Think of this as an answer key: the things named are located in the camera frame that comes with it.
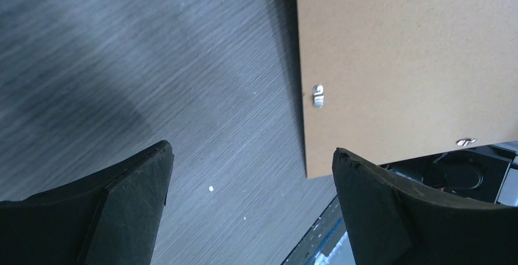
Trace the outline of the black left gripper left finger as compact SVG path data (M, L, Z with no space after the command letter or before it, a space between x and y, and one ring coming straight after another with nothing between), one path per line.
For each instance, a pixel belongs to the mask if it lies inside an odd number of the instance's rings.
M1 202L2 264L150 264L174 155L162 140L21 201Z

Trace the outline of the brown cardboard backing board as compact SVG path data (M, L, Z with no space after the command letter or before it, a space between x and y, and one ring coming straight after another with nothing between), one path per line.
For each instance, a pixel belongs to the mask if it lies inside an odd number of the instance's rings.
M517 139L517 0L297 0L308 178Z

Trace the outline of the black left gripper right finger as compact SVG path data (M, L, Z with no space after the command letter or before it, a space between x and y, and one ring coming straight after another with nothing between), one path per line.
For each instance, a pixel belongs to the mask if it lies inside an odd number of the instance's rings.
M516 264L517 208L442 192L337 148L332 172L357 264Z

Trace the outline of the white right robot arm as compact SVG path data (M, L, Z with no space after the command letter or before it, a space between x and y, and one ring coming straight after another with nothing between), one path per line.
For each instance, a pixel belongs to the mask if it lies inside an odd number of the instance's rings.
M381 165L440 191L498 203L505 179L517 169L517 151L486 145Z

